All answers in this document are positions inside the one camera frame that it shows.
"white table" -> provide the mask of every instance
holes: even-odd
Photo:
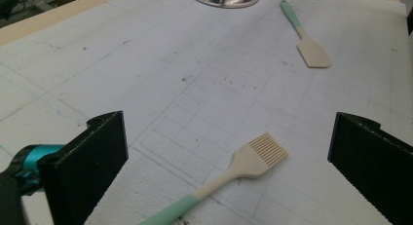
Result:
[[[222,188],[189,224],[389,224],[326,158],[338,111],[413,144],[405,7],[287,0],[333,60],[309,69],[280,1],[111,0],[2,46],[0,169],[26,145],[67,143],[90,118],[123,110],[130,158],[87,224],[137,224],[263,131],[289,157]],[[43,194],[24,201],[32,224],[52,224]]]

